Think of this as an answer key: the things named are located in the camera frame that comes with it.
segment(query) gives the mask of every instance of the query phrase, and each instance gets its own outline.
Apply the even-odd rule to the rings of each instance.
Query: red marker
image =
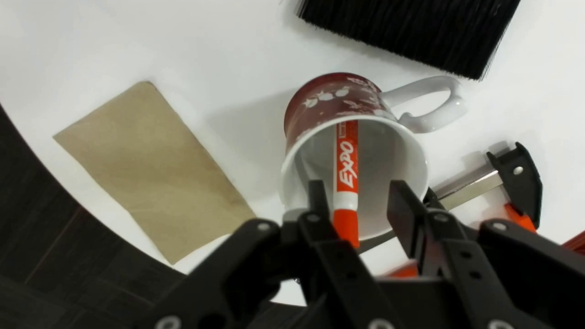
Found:
[[[337,124],[333,226],[355,248],[361,244],[359,190],[359,122],[350,120]]]

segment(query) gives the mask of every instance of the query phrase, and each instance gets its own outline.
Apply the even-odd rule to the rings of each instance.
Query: brush bristles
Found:
[[[480,78],[520,0],[306,0],[301,16],[403,56]]]

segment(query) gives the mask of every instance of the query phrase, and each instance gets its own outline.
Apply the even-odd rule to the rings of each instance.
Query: dark floor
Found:
[[[131,327],[182,279],[88,213],[0,107],[3,329]]]

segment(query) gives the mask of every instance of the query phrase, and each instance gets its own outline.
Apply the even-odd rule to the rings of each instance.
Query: beige sandpaper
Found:
[[[152,82],[140,82],[56,138],[176,263],[253,210]]]

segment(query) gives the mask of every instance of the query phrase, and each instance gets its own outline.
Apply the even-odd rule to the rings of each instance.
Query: black clamp jaw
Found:
[[[509,219],[471,232],[423,204],[407,182],[390,188],[388,219],[423,275],[374,277],[339,239],[321,182],[311,210],[242,224],[171,292],[140,329],[545,329],[582,327],[582,255]],[[262,310],[280,281],[299,279],[308,307],[280,323]]]

